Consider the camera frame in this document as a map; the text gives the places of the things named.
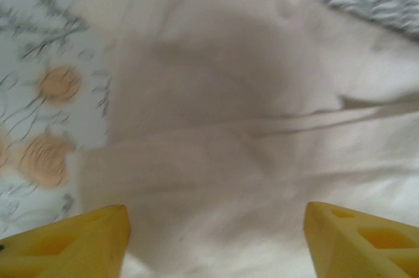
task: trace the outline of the white fabric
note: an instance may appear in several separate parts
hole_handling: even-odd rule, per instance
[[[128,207],[123,278],[314,277],[313,200],[419,226],[418,103],[279,117],[415,93],[415,44],[313,0],[129,0],[112,32],[109,144],[68,164],[83,211]]]

